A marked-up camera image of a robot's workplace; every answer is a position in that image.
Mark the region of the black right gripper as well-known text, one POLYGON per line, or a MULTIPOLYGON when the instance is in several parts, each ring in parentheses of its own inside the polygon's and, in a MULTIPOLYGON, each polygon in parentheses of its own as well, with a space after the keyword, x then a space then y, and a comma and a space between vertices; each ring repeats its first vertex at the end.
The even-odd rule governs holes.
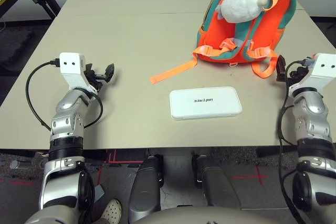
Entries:
POLYGON ((286 68, 286 61, 282 55, 279 55, 276 63, 276 81, 286 81, 286 86, 290 87, 300 82, 309 72, 308 67, 302 62, 291 62, 286 68), (293 65, 300 65, 296 70, 289 72, 293 65))

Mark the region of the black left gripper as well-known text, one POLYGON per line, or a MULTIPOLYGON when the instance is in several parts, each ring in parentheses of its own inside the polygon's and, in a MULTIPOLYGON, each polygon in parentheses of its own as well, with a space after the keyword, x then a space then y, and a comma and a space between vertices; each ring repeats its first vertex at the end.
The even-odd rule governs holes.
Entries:
POLYGON ((84 75, 88 80, 89 84, 95 88, 97 92, 99 92, 103 86, 103 81, 110 82, 114 75, 114 64, 109 64, 106 67, 105 74, 96 74, 94 70, 91 69, 92 64, 86 64, 84 75))

